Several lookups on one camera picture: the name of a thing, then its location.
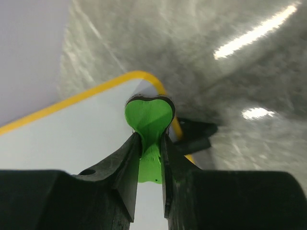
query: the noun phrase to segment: yellow table edge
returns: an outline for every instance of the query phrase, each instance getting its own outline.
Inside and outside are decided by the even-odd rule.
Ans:
[[[38,120],[42,117],[45,117],[47,115],[50,115],[56,111],[59,111],[61,109],[64,109],[72,104],[78,103],[79,101],[82,101],[86,98],[89,98],[97,93],[103,92],[105,90],[111,89],[119,84],[122,84],[126,81],[132,80],[132,79],[143,79],[146,81],[149,81],[158,91],[159,94],[166,94],[166,91],[163,87],[163,84],[158,80],[158,78],[156,78],[154,75],[147,73],[147,72],[143,72],[143,71],[133,71],[133,72],[129,72],[126,74],[123,74],[117,78],[114,78],[112,80],[109,80],[105,83],[102,83],[94,88],[91,88],[87,91],[84,91],[80,94],[77,94],[75,96],[72,96],[64,101],[61,101],[59,103],[53,104],[47,108],[44,108],[42,110],[39,110],[35,113],[32,113],[30,115],[27,115],[19,120],[13,121],[11,123],[8,123],[7,125],[4,125],[2,127],[0,127],[0,135],[5,134],[7,132],[10,132],[16,128],[19,128],[21,126],[24,126],[30,122],[33,122],[35,120]],[[177,118],[175,117],[175,119],[172,122],[172,127],[178,137],[178,139],[182,138],[182,130],[180,128],[179,122],[177,120]],[[193,158],[191,157],[191,155],[187,155],[186,156],[192,163],[194,163]]]

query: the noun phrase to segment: gray floor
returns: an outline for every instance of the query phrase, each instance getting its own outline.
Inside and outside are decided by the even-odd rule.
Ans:
[[[203,168],[288,171],[307,192],[306,15],[307,0],[73,0],[60,93],[151,72],[179,116],[219,124]]]

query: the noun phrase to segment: yellow border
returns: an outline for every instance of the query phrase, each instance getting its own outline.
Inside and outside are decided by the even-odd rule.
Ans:
[[[35,113],[32,113],[28,116],[25,116],[17,121],[11,122],[5,126],[0,127],[0,136],[4,133],[10,132],[13,129],[19,128],[21,126],[24,126],[30,122],[33,122],[35,120],[38,120],[42,117],[45,117],[47,115],[50,115],[56,111],[59,111],[61,109],[64,109],[72,104],[78,103],[79,101],[82,101],[86,98],[89,98],[97,93],[100,93],[102,91],[111,89],[119,84],[122,84],[126,81],[129,81],[131,79],[144,79],[149,81],[158,91],[159,94],[166,94],[166,91],[162,85],[162,83],[152,74],[146,73],[143,71],[133,71],[126,73],[124,75],[121,75],[117,78],[114,78],[112,80],[109,80],[101,85],[98,85],[90,90],[87,90],[85,92],[82,92],[78,95],[72,96],[62,102],[56,103],[54,105],[51,105],[45,109],[39,110]],[[180,128],[178,120],[175,118],[172,122],[173,129],[178,137],[178,139],[182,138],[182,130]],[[187,158],[194,162],[190,155],[187,156]]]

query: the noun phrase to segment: green object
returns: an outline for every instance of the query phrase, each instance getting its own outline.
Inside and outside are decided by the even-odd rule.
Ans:
[[[173,119],[173,110],[162,99],[133,100],[127,103],[125,117],[128,124],[142,138],[139,182],[162,183],[160,139]]]

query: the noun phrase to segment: screw hole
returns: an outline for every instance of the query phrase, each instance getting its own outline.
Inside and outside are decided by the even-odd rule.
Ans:
[[[96,171],[94,169],[85,169],[83,170],[79,175],[92,175],[94,174]]]

